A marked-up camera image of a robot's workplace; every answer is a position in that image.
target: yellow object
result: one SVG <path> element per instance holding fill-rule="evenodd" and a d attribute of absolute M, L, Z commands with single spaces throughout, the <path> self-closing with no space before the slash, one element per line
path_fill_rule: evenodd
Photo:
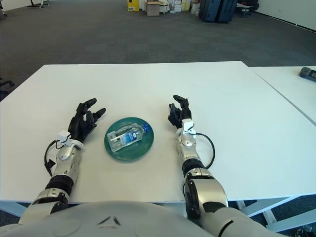
<path fill-rule="evenodd" d="M 127 0 L 128 11 L 139 11 L 139 0 Z"/>
<path fill-rule="evenodd" d="M 185 6 L 185 11 L 190 10 L 191 2 L 187 2 Z"/>

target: cardboard box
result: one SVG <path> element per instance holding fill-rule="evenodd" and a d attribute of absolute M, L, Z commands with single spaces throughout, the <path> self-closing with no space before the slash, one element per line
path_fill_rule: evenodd
<path fill-rule="evenodd" d="M 147 15 L 148 16 L 159 16 L 159 1 L 158 2 L 147 2 Z"/>
<path fill-rule="evenodd" d="M 175 12 L 180 12 L 181 11 L 182 6 L 181 5 L 175 5 L 174 6 L 174 11 Z"/>

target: gray carpet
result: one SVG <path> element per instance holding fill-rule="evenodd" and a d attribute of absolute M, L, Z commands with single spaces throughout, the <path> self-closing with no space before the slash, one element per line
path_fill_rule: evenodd
<path fill-rule="evenodd" d="M 316 34 L 254 13 L 229 24 L 188 12 L 147 17 L 126 0 L 53 0 L 0 21 L 0 68 L 16 86 L 44 64 L 173 63 L 241 60 L 248 66 L 316 64 Z M 278 220 L 316 208 L 315 196 L 273 209 Z M 254 217 L 265 224 L 262 215 Z M 0 212 L 0 225 L 17 218 Z M 292 231 L 284 232 L 289 236 Z"/>

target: chair leg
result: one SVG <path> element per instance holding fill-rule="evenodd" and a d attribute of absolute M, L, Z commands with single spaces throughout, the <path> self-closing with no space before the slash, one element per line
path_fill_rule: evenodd
<path fill-rule="evenodd" d="M 49 0 L 42 0 L 40 3 L 36 3 L 34 4 L 33 1 L 31 0 L 31 5 L 27 6 L 27 7 L 39 7 L 42 8 L 44 5 L 49 5 Z"/>
<path fill-rule="evenodd" d="M 10 86 L 14 86 L 14 83 L 11 80 L 6 80 L 4 82 L 1 82 L 0 86 L 6 85 L 6 84 L 9 84 Z"/>
<path fill-rule="evenodd" d="M 9 92 L 7 92 L 7 91 L 5 91 L 5 90 L 0 90 L 0 94 L 1 94 L 1 95 L 8 95 Z"/>

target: green plate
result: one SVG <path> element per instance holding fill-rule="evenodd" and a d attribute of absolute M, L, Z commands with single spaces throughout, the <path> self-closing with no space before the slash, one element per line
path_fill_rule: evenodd
<path fill-rule="evenodd" d="M 137 123 L 139 125 L 142 125 L 143 123 L 147 123 L 145 120 L 142 120 L 140 118 L 135 118 L 135 117 L 128 117 L 128 118 L 123 118 L 115 123 L 113 123 L 108 131 L 105 134 L 104 137 L 104 146 L 107 152 L 115 159 L 122 160 L 122 161 L 132 161 L 136 160 L 140 157 L 142 157 L 146 152 L 150 149 L 154 142 L 154 131 L 152 127 L 150 127 L 150 131 L 146 132 L 143 135 L 142 140 L 135 142 L 127 147 L 124 147 L 116 152 L 112 152 L 109 141 L 108 141 L 108 133 L 112 131 L 117 131 L 121 129 L 124 126 L 131 125 L 133 123 Z"/>

